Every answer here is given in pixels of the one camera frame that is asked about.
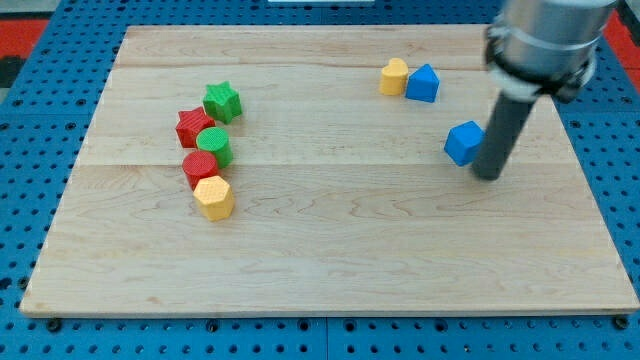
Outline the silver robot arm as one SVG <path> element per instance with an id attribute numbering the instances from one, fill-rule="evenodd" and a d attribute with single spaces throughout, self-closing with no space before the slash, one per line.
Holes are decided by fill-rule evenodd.
<path id="1" fill-rule="evenodd" d="M 507 0 L 486 29 L 486 67 L 510 101 L 573 101 L 596 70 L 615 0 Z"/>

